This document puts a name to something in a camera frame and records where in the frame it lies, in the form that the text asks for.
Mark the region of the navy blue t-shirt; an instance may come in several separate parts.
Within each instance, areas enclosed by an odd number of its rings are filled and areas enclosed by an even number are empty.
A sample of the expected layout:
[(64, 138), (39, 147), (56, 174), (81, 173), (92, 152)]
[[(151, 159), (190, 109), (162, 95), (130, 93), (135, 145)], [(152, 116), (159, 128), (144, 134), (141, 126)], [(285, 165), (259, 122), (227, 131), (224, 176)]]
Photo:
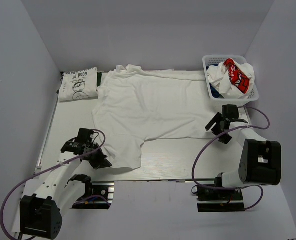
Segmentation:
[[(219, 64), (212, 64), (210, 66), (207, 66), (206, 70), (208, 70), (209, 67), (211, 67), (211, 66), (218, 67)], [(222, 99), (223, 98), (223, 96), (212, 86), (211, 83), (209, 83), (209, 86), (210, 86), (211, 94), (215, 99)]]

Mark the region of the white t-shirt red print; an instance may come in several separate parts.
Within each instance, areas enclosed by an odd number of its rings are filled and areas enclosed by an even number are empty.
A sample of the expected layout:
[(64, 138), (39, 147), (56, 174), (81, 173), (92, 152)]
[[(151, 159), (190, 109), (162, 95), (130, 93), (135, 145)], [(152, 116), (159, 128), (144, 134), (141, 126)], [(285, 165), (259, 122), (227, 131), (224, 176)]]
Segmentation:
[(209, 84), (224, 99), (247, 99), (255, 86), (255, 71), (249, 63), (232, 58), (207, 69)]

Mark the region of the white t-shirt with text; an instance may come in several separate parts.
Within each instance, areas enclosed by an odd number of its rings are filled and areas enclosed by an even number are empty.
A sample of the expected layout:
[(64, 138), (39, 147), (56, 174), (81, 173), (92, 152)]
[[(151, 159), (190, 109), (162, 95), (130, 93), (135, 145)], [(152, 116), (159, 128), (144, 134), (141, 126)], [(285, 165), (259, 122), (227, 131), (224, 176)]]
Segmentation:
[(114, 169), (141, 167), (142, 146), (164, 139), (210, 139), (215, 115), (203, 71), (144, 71), (117, 66), (102, 80), (92, 111)]

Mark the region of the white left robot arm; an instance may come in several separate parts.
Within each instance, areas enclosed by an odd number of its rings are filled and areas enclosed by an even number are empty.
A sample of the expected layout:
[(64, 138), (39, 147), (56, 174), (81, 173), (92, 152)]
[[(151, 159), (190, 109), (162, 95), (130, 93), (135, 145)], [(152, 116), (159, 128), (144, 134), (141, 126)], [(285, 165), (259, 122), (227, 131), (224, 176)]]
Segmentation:
[(99, 136), (105, 134), (97, 129), (80, 128), (76, 137), (63, 144), (57, 164), (46, 170), (47, 178), (33, 194), (23, 196), (20, 201), (21, 234), (54, 240), (69, 209), (90, 201), (109, 203), (95, 192), (90, 176), (75, 173), (82, 163), (94, 170), (112, 167), (103, 153), (103, 144), (97, 142)]

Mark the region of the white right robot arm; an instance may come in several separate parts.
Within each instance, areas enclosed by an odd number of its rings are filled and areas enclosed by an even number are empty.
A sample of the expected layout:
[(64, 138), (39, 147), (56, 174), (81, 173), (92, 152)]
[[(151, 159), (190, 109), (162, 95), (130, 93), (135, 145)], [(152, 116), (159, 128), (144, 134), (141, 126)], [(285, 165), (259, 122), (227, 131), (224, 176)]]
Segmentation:
[(221, 112), (205, 127), (220, 143), (227, 145), (235, 139), (242, 147), (238, 168), (219, 174), (220, 183), (213, 187), (214, 195), (221, 200), (231, 195), (232, 188), (277, 186), (281, 182), (281, 144), (257, 134), (255, 126), (250, 126), (246, 120), (240, 118), (240, 108), (232, 104), (223, 105)]

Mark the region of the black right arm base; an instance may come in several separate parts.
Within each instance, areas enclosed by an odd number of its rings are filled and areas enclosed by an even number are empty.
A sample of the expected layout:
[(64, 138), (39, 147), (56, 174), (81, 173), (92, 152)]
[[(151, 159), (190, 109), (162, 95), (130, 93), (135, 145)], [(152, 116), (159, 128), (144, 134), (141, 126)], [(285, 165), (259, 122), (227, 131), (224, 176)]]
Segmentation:
[(191, 193), (197, 197), (199, 213), (237, 213), (244, 212), (244, 198), (241, 191), (213, 190), (193, 186)]

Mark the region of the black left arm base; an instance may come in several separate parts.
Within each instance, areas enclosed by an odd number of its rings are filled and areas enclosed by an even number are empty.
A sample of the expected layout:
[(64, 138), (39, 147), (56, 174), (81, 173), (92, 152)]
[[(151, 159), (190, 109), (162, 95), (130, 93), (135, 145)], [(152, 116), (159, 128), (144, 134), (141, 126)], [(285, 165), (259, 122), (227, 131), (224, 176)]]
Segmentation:
[(115, 183), (114, 182), (92, 182), (91, 191), (88, 195), (82, 196), (74, 203), (71, 209), (74, 210), (108, 210), (113, 202)]

